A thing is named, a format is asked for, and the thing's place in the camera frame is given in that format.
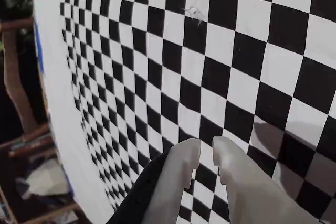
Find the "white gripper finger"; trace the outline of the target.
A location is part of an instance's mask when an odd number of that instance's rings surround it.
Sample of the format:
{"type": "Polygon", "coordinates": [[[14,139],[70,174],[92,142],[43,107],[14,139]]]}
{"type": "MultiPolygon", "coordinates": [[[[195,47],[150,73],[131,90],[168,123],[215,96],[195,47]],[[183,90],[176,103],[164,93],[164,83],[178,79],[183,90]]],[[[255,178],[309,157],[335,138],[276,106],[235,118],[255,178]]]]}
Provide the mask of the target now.
{"type": "Polygon", "coordinates": [[[231,223],[318,223],[229,138],[213,138],[213,159],[227,189],[231,223]]]}
{"type": "Polygon", "coordinates": [[[184,140],[173,146],[164,162],[142,223],[176,223],[185,188],[200,163],[201,141],[184,140]]]}

